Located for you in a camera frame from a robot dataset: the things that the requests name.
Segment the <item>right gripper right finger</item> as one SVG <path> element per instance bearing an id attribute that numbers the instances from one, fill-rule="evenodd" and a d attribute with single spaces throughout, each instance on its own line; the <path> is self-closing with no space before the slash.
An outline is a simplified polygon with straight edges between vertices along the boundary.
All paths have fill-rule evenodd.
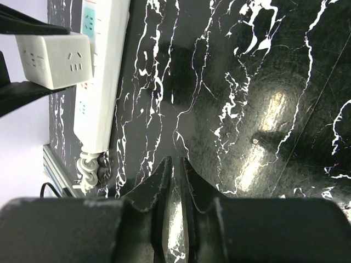
<path id="1" fill-rule="evenodd" d="M 332 201 L 228 198 L 180 162 L 188 262 L 350 262 L 350 224 Z"/>

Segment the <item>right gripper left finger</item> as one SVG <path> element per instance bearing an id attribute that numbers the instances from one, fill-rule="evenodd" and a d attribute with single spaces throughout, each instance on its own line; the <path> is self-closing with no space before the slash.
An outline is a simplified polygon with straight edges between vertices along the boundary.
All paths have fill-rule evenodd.
<path id="1" fill-rule="evenodd" d="M 1 209 L 1 262 L 165 262 L 170 157 L 121 198 L 16 198 Z"/>

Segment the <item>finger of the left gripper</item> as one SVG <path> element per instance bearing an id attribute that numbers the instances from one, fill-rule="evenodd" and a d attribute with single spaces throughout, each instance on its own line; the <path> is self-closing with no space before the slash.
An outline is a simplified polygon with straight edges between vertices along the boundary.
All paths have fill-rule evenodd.
<path id="1" fill-rule="evenodd" d="M 50 90 L 30 81 L 11 82 L 5 63 L 4 55 L 1 52 L 1 117 L 40 99 L 44 96 L 61 92 L 66 88 Z"/>
<path id="2" fill-rule="evenodd" d="M 70 30 L 39 21 L 1 4 L 2 35 L 69 35 Z"/>

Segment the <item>white cube socket adapter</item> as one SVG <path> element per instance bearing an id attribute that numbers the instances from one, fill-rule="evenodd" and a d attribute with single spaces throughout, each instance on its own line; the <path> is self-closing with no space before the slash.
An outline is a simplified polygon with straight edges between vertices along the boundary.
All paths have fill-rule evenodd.
<path id="1" fill-rule="evenodd" d="M 28 81 L 50 90 L 77 85 L 93 78 L 90 40 L 86 35 L 16 35 Z"/>

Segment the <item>white multicolour power strip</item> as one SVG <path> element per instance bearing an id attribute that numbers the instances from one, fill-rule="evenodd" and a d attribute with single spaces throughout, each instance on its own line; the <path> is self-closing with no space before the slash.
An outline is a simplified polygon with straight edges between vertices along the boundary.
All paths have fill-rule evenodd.
<path id="1" fill-rule="evenodd" d="M 73 131 L 82 151 L 108 150 L 129 0 L 83 1 L 80 32 L 89 37 L 93 78 L 76 87 Z"/>

